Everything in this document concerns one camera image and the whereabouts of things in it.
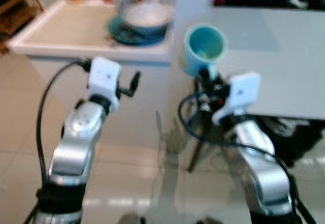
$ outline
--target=white bowl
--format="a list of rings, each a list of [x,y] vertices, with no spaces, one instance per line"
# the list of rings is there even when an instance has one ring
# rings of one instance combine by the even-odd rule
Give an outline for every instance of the white bowl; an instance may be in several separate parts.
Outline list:
[[[139,3],[123,14],[125,21],[143,35],[153,35],[166,28],[172,20],[172,7],[159,3]]]

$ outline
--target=white countertop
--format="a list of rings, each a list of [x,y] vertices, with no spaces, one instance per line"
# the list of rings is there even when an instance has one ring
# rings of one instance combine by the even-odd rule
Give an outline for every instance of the white countertop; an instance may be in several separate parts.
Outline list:
[[[59,0],[37,17],[9,43],[16,53],[59,57],[94,57],[115,60],[169,61],[169,42],[130,47],[105,40],[109,21],[116,16],[114,5],[101,0],[69,5]]]
[[[184,76],[177,67],[184,33],[191,25],[209,22],[223,30],[229,41],[228,54],[218,70],[224,76],[243,71],[262,76],[258,100],[249,113],[324,119],[325,13],[212,8],[208,2],[177,0],[175,32],[163,43],[113,48],[104,36],[108,21],[115,15],[114,6],[100,0],[89,0],[82,6],[59,1],[10,45],[17,53],[34,56],[101,55],[118,61],[171,62],[173,71],[166,79],[175,94],[185,86],[191,88],[190,82],[180,81]]]

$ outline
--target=wooden shelf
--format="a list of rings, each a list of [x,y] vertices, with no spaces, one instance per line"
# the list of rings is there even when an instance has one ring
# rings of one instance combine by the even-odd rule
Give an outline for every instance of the wooden shelf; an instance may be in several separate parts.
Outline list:
[[[14,7],[1,16],[0,32],[11,36],[22,25],[30,21],[38,8],[21,5]]]
[[[6,3],[2,4],[0,6],[0,15],[2,13],[5,13],[7,10],[9,10],[10,8],[14,7],[16,4],[22,2],[23,0],[9,0]]]
[[[8,48],[6,46],[6,41],[0,40],[0,54],[4,54],[8,51]]]

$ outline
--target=plate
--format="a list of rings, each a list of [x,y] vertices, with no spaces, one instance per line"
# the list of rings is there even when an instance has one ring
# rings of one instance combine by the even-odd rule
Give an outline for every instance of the plate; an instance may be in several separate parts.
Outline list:
[[[108,32],[111,37],[120,44],[144,46],[162,41],[165,38],[166,29],[155,35],[144,36],[133,30],[120,16],[116,16],[110,21]]]

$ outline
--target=black cable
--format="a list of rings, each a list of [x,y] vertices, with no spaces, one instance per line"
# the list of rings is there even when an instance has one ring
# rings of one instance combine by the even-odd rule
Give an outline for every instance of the black cable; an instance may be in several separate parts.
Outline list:
[[[43,115],[43,110],[44,110],[44,105],[46,101],[46,97],[55,82],[55,80],[67,69],[73,66],[81,66],[85,70],[88,70],[90,68],[89,63],[87,62],[82,62],[82,61],[74,61],[63,68],[61,68],[51,79],[51,81],[48,83],[46,89],[43,92],[41,102],[39,104],[39,109],[38,109],[38,114],[37,114],[37,121],[36,121],[36,145],[37,145],[37,152],[38,152],[38,157],[39,157],[39,162],[40,162],[40,168],[41,168],[41,175],[42,175],[42,188],[45,187],[46,182],[47,182],[47,176],[46,176],[46,165],[45,165],[45,159],[44,159],[44,152],[43,152],[43,146],[42,146],[42,137],[41,137],[41,125],[42,125],[42,115]],[[37,202],[34,206],[34,208],[31,210],[30,214],[25,220],[25,224],[28,224],[33,216],[36,214],[37,208],[38,208],[39,203]]]
[[[42,138],[41,138],[41,125],[42,125],[42,114],[43,114],[43,110],[44,110],[44,104],[45,104],[45,100],[47,97],[48,92],[50,91],[53,83],[55,82],[55,80],[67,69],[69,69],[70,67],[73,66],[83,66],[84,63],[82,61],[74,61],[66,66],[64,66],[63,68],[61,68],[56,74],[55,76],[51,79],[51,81],[48,83],[42,98],[41,98],[41,102],[39,105],[39,109],[38,109],[38,114],[37,114],[37,122],[36,122],[36,144],[37,144],[37,152],[38,152],[38,156],[39,156],[39,161],[40,161],[40,168],[41,168],[41,174],[42,174],[42,187],[45,186],[46,181],[47,181],[47,176],[46,176],[46,166],[45,166],[45,160],[44,160],[44,152],[43,152],[43,146],[42,146]]]
[[[31,219],[33,218],[33,216],[36,214],[36,211],[37,211],[38,207],[39,207],[39,203],[37,202],[37,203],[34,205],[34,207],[33,207],[33,209],[31,210],[31,212],[29,213],[29,215],[28,215],[28,217],[26,218],[26,220],[24,221],[24,224],[28,224],[28,223],[31,221]]]
[[[212,145],[217,145],[217,146],[225,146],[225,147],[241,147],[241,148],[248,148],[248,149],[253,149],[257,152],[260,152],[262,154],[266,154],[266,155],[269,155],[271,156],[278,164],[279,166],[284,170],[284,172],[286,173],[288,179],[289,179],[289,182],[290,182],[290,196],[291,196],[291,203],[292,203],[292,215],[293,215],[293,218],[295,218],[296,216],[296,206],[295,206],[295,193],[293,191],[291,191],[292,189],[292,184],[291,184],[291,179],[293,178],[293,176],[289,173],[288,171],[288,168],[286,166],[286,164],[280,159],[278,158],[277,156],[265,151],[265,150],[262,150],[256,146],[253,146],[253,145],[245,145],[245,144],[241,144],[241,143],[236,143],[236,142],[216,142],[216,141],[212,141],[211,139],[208,139],[208,138],[204,138],[200,135],[198,135],[187,123],[186,121],[184,120],[183,116],[182,116],[182,108],[184,106],[184,104],[187,102],[187,101],[190,101],[192,100],[193,98],[197,98],[199,96],[202,96],[202,95],[207,95],[207,96],[211,96],[211,97],[215,97],[217,96],[217,93],[218,93],[218,90],[214,91],[213,93],[210,92],[210,91],[202,91],[202,92],[195,92],[187,97],[185,97],[184,99],[182,99],[182,101],[179,103],[179,106],[178,106],[178,117],[182,123],[182,125],[184,126],[184,128],[186,129],[186,131],[188,133],[190,133],[193,137],[195,137],[196,139],[198,139],[199,141],[202,141],[202,142],[208,142]]]

